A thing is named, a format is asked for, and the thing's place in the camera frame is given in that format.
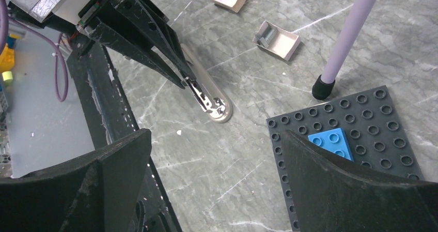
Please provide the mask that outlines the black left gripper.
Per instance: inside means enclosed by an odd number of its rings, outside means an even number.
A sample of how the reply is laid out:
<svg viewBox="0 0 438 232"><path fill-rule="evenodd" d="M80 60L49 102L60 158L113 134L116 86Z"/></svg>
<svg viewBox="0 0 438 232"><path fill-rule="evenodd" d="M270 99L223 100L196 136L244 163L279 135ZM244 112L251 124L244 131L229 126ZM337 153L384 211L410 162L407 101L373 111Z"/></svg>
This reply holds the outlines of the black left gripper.
<svg viewBox="0 0 438 232"><path fill-rule="evenodd" d="M196 79L175 31L145 0L66 0L41 23L9 0L7 19L20 27L49 27L68 36L87 37L149 67L184 89L179 76L152 50L156 47L183 78Z"/></svg>

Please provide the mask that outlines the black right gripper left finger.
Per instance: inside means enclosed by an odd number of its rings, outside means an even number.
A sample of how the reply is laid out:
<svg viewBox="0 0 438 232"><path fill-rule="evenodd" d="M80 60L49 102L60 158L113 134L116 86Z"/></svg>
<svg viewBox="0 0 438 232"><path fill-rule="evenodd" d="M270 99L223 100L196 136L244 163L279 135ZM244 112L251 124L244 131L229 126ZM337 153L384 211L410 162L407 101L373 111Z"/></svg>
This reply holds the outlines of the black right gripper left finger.
<svg viewBox="0 0 438 232"><path fill-rule="evenodd" d="M1 231L127 231L151 154L140 129L69 161L1 179Z"/></svg>

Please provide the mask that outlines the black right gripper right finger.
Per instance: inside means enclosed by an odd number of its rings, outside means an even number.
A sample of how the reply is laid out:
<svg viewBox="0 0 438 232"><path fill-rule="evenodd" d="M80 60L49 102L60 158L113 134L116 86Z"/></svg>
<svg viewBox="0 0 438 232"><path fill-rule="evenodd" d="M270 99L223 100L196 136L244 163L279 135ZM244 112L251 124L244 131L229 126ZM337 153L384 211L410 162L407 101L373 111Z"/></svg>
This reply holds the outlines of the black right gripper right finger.
<svg viewBox="0 0 438 232"><path fill-rule="evenodd" d="M437 231L437 183L379 172L281 134L301 231Z"/></svg>

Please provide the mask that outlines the grey staple strip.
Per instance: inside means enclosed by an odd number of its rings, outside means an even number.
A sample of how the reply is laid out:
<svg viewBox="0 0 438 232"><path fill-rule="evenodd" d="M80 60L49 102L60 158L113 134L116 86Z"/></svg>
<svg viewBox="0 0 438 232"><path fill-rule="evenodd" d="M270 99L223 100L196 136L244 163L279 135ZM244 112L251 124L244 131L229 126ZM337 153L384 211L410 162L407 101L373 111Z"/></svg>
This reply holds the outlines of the grey staple strip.
<svg viewBox="0 0 438 232"><path fill-rule="evenodd" d="M182 81L181 84L184 87L188 87L190 85L193 85L196 82L196 80L191 79L190 77L185 77Z"/></svg>

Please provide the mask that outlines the black silver stapler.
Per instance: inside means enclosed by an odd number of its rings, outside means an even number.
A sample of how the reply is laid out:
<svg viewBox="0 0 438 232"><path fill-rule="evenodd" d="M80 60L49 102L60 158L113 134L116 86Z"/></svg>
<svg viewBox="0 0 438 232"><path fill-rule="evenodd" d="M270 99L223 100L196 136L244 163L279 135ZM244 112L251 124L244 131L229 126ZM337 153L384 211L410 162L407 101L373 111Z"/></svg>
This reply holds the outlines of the black silver stapler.
<svg viewBox="0 0 438 232"><path fill-rule="evenodd" d="M202 111L207 113L213 122L227 122L233 114L232 101L201 65L195 54L183 43L181 48L186 63L196 77L196 82L188 88L193 93Z"/></svg>

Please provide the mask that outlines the staple box tray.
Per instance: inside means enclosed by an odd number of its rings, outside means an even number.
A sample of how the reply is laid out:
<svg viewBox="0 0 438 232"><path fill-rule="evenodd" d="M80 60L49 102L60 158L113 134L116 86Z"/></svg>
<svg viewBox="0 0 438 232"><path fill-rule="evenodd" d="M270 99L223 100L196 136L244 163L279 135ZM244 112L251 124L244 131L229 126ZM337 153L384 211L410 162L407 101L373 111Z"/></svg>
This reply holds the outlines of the staple box tray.
<svg viewBox="0 0 438 232"><path fill-rule="evenodd" d="M271 42L271 44L269 45L269 47L264 48L263 46L258 45L256 43L255 35L257 33L264 31L268 25L277 29L277 35L274 37L274 39ZM277 25L274 25L273 23L268 22L268 21L263 21L263 23L260 25L260 27L257 30L257 32L255 33L255 35L252 39L252 42L254 44L256 44L259 48L264 49L264 50L272 53L273 55L283 59L284 61L290 61L290 59L292 58L292 55L294 54L294 52L296 51L296 49L298 48L298 46L301 43L301 38L299 37L299 35L297 35L293 32L289 32L287 30L284 30L284 29L278 27Z"/></svg>

